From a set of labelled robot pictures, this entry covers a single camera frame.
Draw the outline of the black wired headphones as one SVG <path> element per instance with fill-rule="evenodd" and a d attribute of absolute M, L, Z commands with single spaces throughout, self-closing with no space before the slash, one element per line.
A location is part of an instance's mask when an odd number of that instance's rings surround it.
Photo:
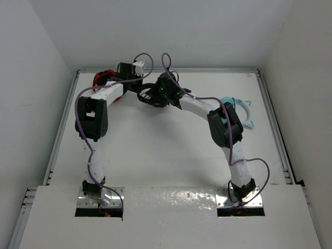
<path fill-rule="evenodd" d="M 137 98 L 142 103 L 156 108 L 164 108 L 169 101 L 159 92 L 160 86 L 157 83 L 142 84 L 137 91 Z"/>

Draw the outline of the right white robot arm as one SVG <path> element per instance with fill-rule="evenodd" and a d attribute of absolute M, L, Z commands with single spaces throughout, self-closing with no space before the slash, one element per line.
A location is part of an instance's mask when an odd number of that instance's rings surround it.
<path fill-rule="evenodd" d="M 256 188 L 256 183 L 246 165 L 241 145 L 243 126 L 232 104 L 223 103 L 215 97 L 194 95 L 190 90 L 183 89 L 169 72 L 158 77 L 155 92 L 168 104 L 196 114 L 208 122 L 212 140 L 228 159 L 233 194 L 242 202 Z"/>

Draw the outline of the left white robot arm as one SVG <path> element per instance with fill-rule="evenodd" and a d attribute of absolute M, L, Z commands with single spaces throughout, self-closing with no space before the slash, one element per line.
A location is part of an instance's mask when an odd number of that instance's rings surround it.
<path fill-rule="evenodd" d="M 75 102 L 78 121 L 75 129 L 90 150 L 86 178 L 82 182 L 84 195 L 92 199 L 102 199 L 105 174 L 97 148 L 99 140 L 108 130 L 108 107 L 120 99 L 127 90 L 137 90 L 143 83 L 145 63 L 135 60 L 132 64 L 120 63 L 116 71 L 106 70 L 95 75 L 92 84 L 92 95 L 80 96 Z"/>

